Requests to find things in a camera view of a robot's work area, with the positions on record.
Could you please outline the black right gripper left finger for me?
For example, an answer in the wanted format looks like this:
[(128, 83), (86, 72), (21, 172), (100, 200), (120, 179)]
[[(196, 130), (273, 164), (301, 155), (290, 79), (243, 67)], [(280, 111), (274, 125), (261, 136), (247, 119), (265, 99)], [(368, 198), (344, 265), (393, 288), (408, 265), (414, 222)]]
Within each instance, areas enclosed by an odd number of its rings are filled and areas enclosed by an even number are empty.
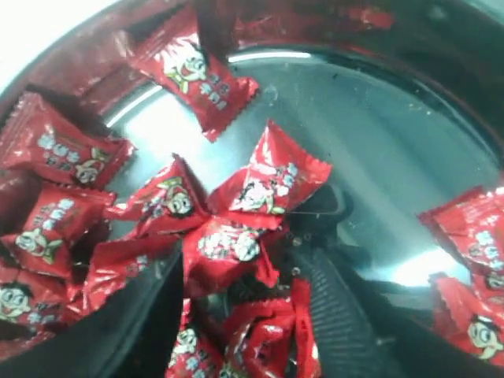
[(181, 244), (60, 335), (1, 364), (3, 377), (162, 377), (180, 327)]

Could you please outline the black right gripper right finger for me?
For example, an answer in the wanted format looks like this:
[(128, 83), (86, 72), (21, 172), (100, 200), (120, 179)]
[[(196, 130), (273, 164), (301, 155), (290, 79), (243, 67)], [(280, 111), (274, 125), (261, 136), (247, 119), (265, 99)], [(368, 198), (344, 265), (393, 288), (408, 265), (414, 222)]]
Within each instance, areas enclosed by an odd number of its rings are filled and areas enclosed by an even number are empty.
[(325, 377), (501, 377), (382, 296), (336, 253), (292, 249), (309, 281), (309, 313)]

